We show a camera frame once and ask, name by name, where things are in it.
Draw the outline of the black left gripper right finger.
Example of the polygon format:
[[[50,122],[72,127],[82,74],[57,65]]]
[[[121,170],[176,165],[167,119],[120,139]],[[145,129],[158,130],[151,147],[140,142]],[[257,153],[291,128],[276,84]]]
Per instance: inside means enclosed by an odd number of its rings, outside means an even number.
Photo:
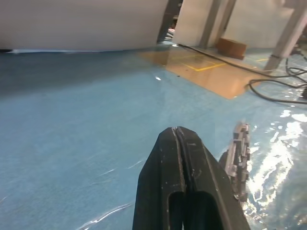
[[[177,127],[186,181],[184,230],[250,230],[230,180],[196,132]]]

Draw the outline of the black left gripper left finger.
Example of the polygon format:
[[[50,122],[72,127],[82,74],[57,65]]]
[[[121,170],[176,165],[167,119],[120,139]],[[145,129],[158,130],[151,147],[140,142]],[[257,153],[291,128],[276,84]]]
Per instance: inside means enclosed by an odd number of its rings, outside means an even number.
[[[169,127],[139,174],[132,230],[182,230],[184,193],[180,144]]]

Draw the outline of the grey finned motor end cap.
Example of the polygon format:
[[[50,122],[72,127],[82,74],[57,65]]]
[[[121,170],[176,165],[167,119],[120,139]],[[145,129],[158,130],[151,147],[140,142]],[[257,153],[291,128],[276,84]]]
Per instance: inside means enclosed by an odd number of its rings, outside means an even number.
[[[219,164],[226,172],[235,198],[244,203],[248,198],[247,180],[249,178],[248,162],[250,161],[249,124],[239,122],[233,131],[228,149],[219,159]]]

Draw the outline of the blue plastic table cover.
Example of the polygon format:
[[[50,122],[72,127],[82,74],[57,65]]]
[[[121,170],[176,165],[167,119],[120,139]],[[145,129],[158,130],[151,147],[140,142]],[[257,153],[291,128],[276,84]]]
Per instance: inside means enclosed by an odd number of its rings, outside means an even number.
[[[177,45],[0,55],[0,230],[131,230],[158,134],[187,127],[220,158],[239,121],[252,230],[307,230],[307,105],[257,97],[254,77]]]

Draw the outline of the brown block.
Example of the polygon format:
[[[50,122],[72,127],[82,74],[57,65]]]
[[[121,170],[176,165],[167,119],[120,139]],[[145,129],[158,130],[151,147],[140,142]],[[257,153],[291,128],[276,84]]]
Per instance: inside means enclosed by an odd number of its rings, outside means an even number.
[[[219,38],[215,47],[219,54],[239,60],[244,59],[247,49],[246,44],[226,38]]]

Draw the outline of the white upright panel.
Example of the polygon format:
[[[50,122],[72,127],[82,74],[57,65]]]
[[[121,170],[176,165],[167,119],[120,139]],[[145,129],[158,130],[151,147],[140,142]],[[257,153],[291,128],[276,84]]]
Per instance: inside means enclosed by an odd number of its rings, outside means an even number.
[[[173,42],[185,46],[198,46],[208,16],[209,0],[183,0]]]
[[[224,38],[249,48],[274,48],[293,13],[286,0],[236,0]]]

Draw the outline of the white foam sheet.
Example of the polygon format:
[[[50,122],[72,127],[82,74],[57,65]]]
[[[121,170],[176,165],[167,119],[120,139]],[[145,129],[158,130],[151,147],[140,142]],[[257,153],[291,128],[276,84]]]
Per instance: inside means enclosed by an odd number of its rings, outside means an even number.
[[[0,49],[114,51],[157,42],[168,0],[0,0]]]

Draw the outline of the dark grey upright post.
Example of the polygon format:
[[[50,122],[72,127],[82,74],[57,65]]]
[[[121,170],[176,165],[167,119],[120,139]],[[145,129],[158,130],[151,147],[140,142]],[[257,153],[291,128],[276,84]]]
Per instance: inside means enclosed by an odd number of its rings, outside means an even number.
[[[182,6],[183,0],[167,0],[166,9],[163,15],[162,24],[160,26],[157,42],[163,42],[168,29],[174,24],[174,20],[177,20],[179,12]]]

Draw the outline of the grey metal frame post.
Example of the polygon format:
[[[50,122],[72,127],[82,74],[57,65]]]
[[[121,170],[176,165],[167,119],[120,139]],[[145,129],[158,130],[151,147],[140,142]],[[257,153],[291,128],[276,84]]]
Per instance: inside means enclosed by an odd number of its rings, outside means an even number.
[[[290,56],[296,42],[307,25],[307,0],[297,0],[277,44],[263,71],[272,72],[277,69],[283,59]]]
[[[209,0],[208,16],[201,35],[199,47],[215,46],[224,35],[237,0]]]

